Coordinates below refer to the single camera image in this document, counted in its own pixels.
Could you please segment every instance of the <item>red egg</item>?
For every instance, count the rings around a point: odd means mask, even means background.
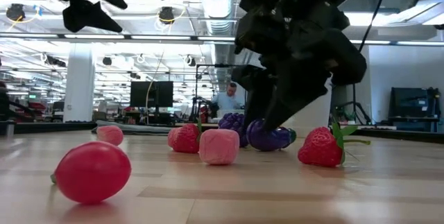
[[[119,192],[130,174],[130,160],[120,148],[92,141],[71,149],[60,161],[54,176],[67,198],[95,204]]]
[[[97,128],[97,140],[118,146],[123,141],[123,132],[117,126],[101,126]]]

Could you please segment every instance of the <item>man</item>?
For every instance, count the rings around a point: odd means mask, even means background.
[[[227,92],[219,92],[211,100],[212,103],[217,103],[220,110],[238,110],[241,105],[236,101],[237,85],[235,83],[230,83],[227,87]]]

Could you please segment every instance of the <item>toy strawberry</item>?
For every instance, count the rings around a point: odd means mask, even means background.
[[[202,133],[202,122],[198,118],[197,126],[187,123],[177,130],[170,130],[168,145],[175,152],[196,154],[199,152],[199,139]]]
[[[317,128],[308,134],[304,145],[298,152],[298,159],[303,164],[335,167],[344,163],[344,143],[370,144],[369,141],[343,139],[344,136],[356,131],[357,126],[347,126],[340,129],[337,123],[333,123],[332,129],[333,135],[326,127]]]

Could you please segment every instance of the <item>pink block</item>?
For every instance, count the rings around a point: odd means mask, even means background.
[[[199,156],[211,165],[228,165],[239,152],[239,134],[233,130],[206,130],[200,136]]]
[[[117,126],[102,126],[97,128],[97,140],[118,146],[123,141],[123,132]]]

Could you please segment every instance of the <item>ventilation duct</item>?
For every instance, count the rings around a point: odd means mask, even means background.
[[[225,18],[231,16],[232,0],[203,0],[205,16],[209,18]],[[210,35],[229,36],[232,34],[232,22],[223,20],[208,20],[207,29]],[[212,45],[212,59],[214,64],[232,64],[232,46],[225,44]],[[219,90],[224,90],[226,86],[227,69],[214,69],[214,77],[217,80]]]

